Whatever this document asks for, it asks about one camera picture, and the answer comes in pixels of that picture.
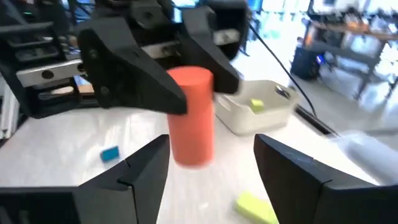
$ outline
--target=orange cup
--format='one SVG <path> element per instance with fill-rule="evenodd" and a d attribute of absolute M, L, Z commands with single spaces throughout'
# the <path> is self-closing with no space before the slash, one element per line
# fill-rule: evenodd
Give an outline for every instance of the orange cup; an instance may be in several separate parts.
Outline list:
<path fill-rule="evenodd" d="M 201 67 L 167 71 L 187 97 L 185 115 L 167 115 L 173 157 L 182 166 L 202 166 L 214 157 L 213 74 Z"/>

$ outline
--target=floor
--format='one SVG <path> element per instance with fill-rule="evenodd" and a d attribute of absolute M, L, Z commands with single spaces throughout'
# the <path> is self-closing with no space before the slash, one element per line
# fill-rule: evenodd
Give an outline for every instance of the floor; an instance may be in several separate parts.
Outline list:
<path fill-rule="evenodd" d="M 266 40 L 270 48 L 290 70 L 296 44 L 292 41 Z M 247 53 L 239 54 L 233 65 L 245 79 L 269 79 L 281 85 L 293 85 L 272 55 L 257 40 L 248 43 Z M 339 133 L 350 130 L 364 131 L 388 146 L 398 149 L 398 91 L 386 99 L 387 83 L 369 86 L 359 101 L 353 99 L 359 79 L 346 73 L 324 74 L 322 80 L 306 82 L 296 78 L 312 101 L 318 118 Z M 300 104 L 310 109 L 302 99 Z"/>

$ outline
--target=white table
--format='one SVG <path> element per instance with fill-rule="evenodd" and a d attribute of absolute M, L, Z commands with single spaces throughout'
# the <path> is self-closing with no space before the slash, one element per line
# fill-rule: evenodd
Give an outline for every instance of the white table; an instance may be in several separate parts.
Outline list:
<path fill-rule="evenodd" d="M 0 186 L 79 185 L 119 162 L 103 164 L 102 150 L 118 145 L 124 159 L 167 132 L 164 114 L 127 108 L 75 110 L 29 119 L 0 148 Z M 267 199 L 254 158 L 254 135 L 235 136 L 218 119 L 215 133 L 215 159 L 207 167 L 184 169 L 170 157 L 157 223 L 249 223 L 234 211 L 234 200 L 245 190 Z M 286 127 L 266 134 L 377 184 L 296 116 Z"/>

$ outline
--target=small blue eraser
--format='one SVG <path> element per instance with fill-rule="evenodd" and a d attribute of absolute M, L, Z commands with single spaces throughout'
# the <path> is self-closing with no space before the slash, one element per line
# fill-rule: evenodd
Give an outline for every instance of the small blue eraser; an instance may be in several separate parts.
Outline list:
<path fill-rule="evenodd" d="M 111 147 L 101 152 L 101 159 L 103 162 L 108 162 L 119 157 L 119 148 L 117 146 Z"/>

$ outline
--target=black cable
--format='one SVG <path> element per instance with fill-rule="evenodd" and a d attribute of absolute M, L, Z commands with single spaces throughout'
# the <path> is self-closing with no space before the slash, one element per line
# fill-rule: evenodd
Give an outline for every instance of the black cable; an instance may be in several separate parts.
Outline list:
<path fill-rule="evenodd" d="M 255 30 L 255 28 L 253 28 L 253 26 L 251 24 L 249 24 L 250 29 L 253 31 L 254 35 L 260 40 L 260 42 L 266 47 L 266 49 L 269 51 L 269 53 L 271 53 L 272 56 L 274 56 L 274 58 L 276 59 L 276 61 L 279 63 L 279 65 L 283 68 L 283 70 L 285 71 L 285 73 L 287 74 L 287 76 L 289 76 L 289 78 L 291 79 L 291 81 L 294 83 L 295 86 L 297 86 L 298 90 L 300 90 L 301 94 L 304 96 L 305 100 L 308 102 L 308 104 L 311 107 L 312 110 L 312 114 L 314 115 L 314 117 L 317 118 L 317 114 L 315 112 L 315 109 L 311 103 L 311 100 L 307 97 L 307 95 L 304 93 L 304 91 L 301 89 L 300 85 L 296 82 L 296 80 L 294 80 L 293 76 L 287 71 L 287 69 L 285 68 L 285 66 L 283 65 L 283 63 L 279 60 L 279 58 L 275 55 L 275 53 L 268 47 L 268 45 L 264 42 L 264 40 L 260 37 L 260 35 L 257 33 L 257 31 Z"/>

